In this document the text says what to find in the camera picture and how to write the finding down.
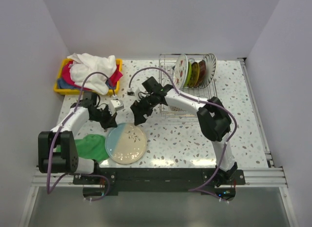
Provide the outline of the wire dish rack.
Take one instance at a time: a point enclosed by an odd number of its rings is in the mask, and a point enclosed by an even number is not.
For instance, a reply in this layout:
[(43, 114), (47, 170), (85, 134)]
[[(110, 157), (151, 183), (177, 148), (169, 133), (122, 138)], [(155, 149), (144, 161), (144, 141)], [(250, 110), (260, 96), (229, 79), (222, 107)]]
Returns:
[[(203, 60), (205, 53), (187, 53), (186, 56), (190, 60), (190, 62), (200, 62)], [(165, 70), (171, 78), (174, 77), (174, 67), (176, 64), (177, 58), (180, 56), (179, 53), (161, 53), (159, 55), (158, 66)], [(166, 84), (170, 84), (169, 78), (162, 72), (159, 72), (158, 82), (164, 86)], [(217, 97), (217, 90), (215, 86), (215, 80), (212, 81), (206, 88), (198, 88), (198, 87), (186, 87), (181, 88), (181, 91), (193, 95), (199, 98), (211, 99), (212, 97)], [(182, 120), (187, 119), (188, 121), (195, 120), (195, 116), (188, 112), (173, 112), (169, 109), (170, 106), (161, 105), (160, 113), (163, 118), (168, 120)]]

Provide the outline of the watermelon pattern white plate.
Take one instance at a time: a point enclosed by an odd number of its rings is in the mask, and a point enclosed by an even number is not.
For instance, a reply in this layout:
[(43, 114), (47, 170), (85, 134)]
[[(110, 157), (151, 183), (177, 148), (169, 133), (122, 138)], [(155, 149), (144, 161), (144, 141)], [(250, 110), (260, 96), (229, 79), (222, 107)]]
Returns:
[(181, 89), (187, 80), (188, 66), (189, 62), (187, 56), (181, 54), (177, 58), (174, 68), (174, 84), (177, 89)]

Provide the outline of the yellow patterned plate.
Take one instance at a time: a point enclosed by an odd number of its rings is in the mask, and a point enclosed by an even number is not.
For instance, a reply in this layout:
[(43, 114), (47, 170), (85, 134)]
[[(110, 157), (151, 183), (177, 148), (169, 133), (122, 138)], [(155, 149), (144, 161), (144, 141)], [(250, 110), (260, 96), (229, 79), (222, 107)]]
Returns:
[(195, 86), (195, 84), (197, 83), (198, 81), (198, 78), (199, 78), (199, 63), (198, 62), (194, 62), (192, 63), (191, 65), (191, 78), (189, 80), (189, 83), (188, 83), (188, 87), (189, 88), (192, 88)]

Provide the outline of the red floral plate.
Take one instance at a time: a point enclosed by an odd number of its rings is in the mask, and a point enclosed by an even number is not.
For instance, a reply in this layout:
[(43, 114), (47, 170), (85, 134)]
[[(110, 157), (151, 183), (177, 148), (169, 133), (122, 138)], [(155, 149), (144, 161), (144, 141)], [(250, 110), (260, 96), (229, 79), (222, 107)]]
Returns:
[(196, 83), (196, 87), (203, 88), (206, 84), (206, 62), (204, 60), (198, 63), (199, 65), (199, 77)]

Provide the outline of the blue striped white plate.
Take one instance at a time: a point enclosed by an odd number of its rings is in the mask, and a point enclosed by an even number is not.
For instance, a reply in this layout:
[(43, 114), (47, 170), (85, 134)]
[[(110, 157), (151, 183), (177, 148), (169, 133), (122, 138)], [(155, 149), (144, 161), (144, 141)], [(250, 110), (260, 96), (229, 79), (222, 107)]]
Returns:
[(206, 72), (200, 87), (206, 88), (214, 80), (214, 76), (217, 70), (217, 59), (215, 54), (209, 53), (203, 57), (203, 61), (205, 62)]

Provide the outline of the red patterned small dish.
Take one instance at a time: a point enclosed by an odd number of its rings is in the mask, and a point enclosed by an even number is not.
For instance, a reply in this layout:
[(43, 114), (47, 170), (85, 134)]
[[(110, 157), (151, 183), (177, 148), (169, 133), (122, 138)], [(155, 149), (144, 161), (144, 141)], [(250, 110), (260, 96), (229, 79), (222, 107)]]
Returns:
[(185, 112), (182, 108), (175, 107), (175, 106), (170, 106), (169, 109), (173, 112)]

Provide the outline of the lime green plate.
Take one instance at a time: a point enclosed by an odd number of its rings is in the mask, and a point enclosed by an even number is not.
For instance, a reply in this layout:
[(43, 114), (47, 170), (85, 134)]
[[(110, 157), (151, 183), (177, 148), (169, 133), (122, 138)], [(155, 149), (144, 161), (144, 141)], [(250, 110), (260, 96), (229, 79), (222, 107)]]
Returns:
[(187, 76), (186, 76), (186, 81), (184, 83), (184, 88), (186, 88), (188, 86), (188, 83), (191, 79), (191, 75), (192, 75), (192, 64), (190, 62), (188, 62), (188, 72), (187, 72)]

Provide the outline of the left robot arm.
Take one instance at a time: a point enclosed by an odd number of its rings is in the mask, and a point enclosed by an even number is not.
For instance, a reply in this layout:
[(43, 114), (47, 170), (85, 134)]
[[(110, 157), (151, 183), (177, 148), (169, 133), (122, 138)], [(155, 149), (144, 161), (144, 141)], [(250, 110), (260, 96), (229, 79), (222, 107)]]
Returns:
[(117, 127), (117, 111), (123, 103), (114, 96), (102, 109), (99, 107), (98, 94), (86, 91), (79, 100), (71, 105), (68, 115), (53, 129), (43, 131), (38, 136), (38, 168), (41, 173), (84, 174), (90, 184), (101, 179), (93, 159), (78, 155), (75, 136), (88, 122), (98, 122), (103, 129)]

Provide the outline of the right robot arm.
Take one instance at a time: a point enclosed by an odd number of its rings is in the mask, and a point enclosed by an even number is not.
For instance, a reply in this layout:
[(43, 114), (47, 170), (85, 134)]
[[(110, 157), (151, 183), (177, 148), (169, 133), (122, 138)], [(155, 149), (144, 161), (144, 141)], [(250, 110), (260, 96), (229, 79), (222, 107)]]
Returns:
[(193, 188), (192, 191), (203, 188), (215, 176), (220, 183), (229, 184), (237, 170), (230, 144), (230, 139), (237, 130), (237, 121), (233, 114), (224, 108), (220, 99), (196, 98), (179, 91), (174, 84), (162, 86), (154, 77), (150, 77), (142, 85), (147, 91), (145, 97), (140, 97), (139, 90), (133, 91), (130, 86), (127, 90), (129, 96), (137, 97), (131, 105), (135, 125), (145, 123), (146, 117), (150, 116), (153, 108), (159, 104), (174, 106), (197, 116), (203, 136), (212, 142), (216, 156), (216, 169), (204, 184)]

